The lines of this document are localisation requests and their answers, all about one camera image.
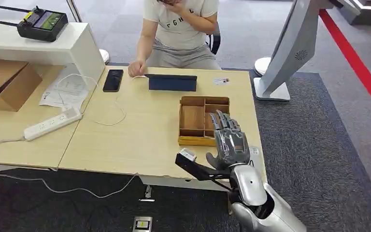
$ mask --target small white device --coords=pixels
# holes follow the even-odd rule
[[[55,131],[59,128],[67,126],[75,121],[82,119],[82,113],[79,109],[72,107],[63,111],[60,115],[50,118],[46,121],[26,128],[23,131],[24,137],[28,141],[32,141],[47,133]]]
[[[150,232],[152,217],[135,217],[133,232]]]
[[[197,156],[194,155],[194,153],[192,151],[188,150],[187,148],[181,149],[181,151],[179,153],[181,155],[183,155],[184,157],[186,157],[187,159],[189,159],[191,162],[194,162],[197,159]]]

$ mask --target black smartphone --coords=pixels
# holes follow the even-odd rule
[[[118,92],[122,78],[122,69],[109,70],[107,73],[106,82],[104,82],[103,92]]]

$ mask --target gray pants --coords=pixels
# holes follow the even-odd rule
[[[207,45],[191,49],[177,50],[156,40],[153,51],[147,60],[148,67],[221,70],[215,55]]]

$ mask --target controller screen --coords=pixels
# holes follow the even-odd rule
[[[61,14],[46,11],[34,25],[35,28],[52,30],[56,23],[62,18]]]

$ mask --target light wood tabletop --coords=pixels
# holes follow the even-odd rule
[[[63,66],[34,66],[43,81],[18,112],[0,111],[0,140],[23,136],[23,130],[60,114],[59,108],[39,106],[45,89],[57,78]],[[57,168],[78,122],[31,142],[0,144],[0,164]]]
[[[102,91],[109,69],[124,70],[117,93]],[[164,68],[149,68],[148,72],[196,75],[197,92],[148,90],[148,78],[132,79],[127,67],[107,66],[59,168],[193,179],[174,163],[177,152],[182,149],[177,141],[179,107],[180,98],[186,95],[229,97],[231,117],[239,122],[249,144],[262,152],[248,72]],[[214,79],[220,77],[229,78],[229,83],[215,85]],[[126,118],[115,126],[95,123],[112,124],[122,117],[115,100],[126,112]],[[205,153],[216,154],[215,147],[187,148],[195,152],[198,163],[206,166],[209,164]],[[262,170],[261,175],[265,177],[265,168]]]

